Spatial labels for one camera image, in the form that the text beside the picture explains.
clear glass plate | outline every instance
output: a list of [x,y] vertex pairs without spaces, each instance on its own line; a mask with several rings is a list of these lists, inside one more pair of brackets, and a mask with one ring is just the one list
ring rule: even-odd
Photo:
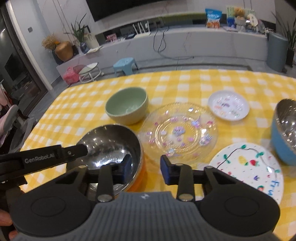
[[218,137],[211,112],[194,103],[171,103],[153,111],[139,138],[145,153],[159,163],[166,154],[175,163],[193,164],[214,148]]

red fruit drawing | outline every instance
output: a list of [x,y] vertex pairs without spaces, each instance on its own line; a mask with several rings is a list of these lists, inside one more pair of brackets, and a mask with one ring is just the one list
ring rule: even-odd
[[251,163],[251,165],[253,165],[253,166],[256,165],[256,161],[255,161],[255,160],[251,160],[250,163]]

hand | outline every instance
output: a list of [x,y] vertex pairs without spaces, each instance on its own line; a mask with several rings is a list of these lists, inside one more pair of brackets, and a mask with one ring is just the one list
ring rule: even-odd
[[[0,209],[0,226],[10,226],[12,220],[8,212]],[[12,240],[17,235],[17,231],[13,230],[9,233],[9,239]]]

gray gripper base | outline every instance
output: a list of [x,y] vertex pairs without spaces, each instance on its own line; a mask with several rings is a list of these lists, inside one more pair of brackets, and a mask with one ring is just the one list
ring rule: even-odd
[[14,241],[279,241],[272,232],[256,237],[224,234],[204,221],[193,203],[175,200],[170,192],[120,193],[95,206],[79,228],[56,237],[19,234]]

table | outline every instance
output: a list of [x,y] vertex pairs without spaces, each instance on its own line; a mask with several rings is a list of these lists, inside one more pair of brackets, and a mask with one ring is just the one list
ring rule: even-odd
[[[75,145],[91,129],[113,123],[104,111],[105,102],[116,91],[129,87],[145,88],[149,96],[148,111],[171,102],[194,102],[207,105],[211,93],[226,89],[243,95],[250,104],[248,116],[238,122],[216,119],[219,137],[214,150],[204,161],[209,163],[222,148],[234,142],[253,142],[270,148],[270,125],[276,103],[283,98],[296,98],[296,79],[261,72],[223,69],[154,72],[135,74],[71,87],[51,104],[33,129],[22,150],[61,144]],[[138,132],[142,122],[129,126]],[[147,156],[147,173],[138,191],[169,190],[176,195],[175,186],[166,186],[159,166]],[[282,240],[296,233],[296,168],[280,162],[284,173],[284,196],[280,204],[281,217],[274,230]],[[65,172],[65,164],[26,176],[29,191]],[[196,185],[196,198],[202,198]]]

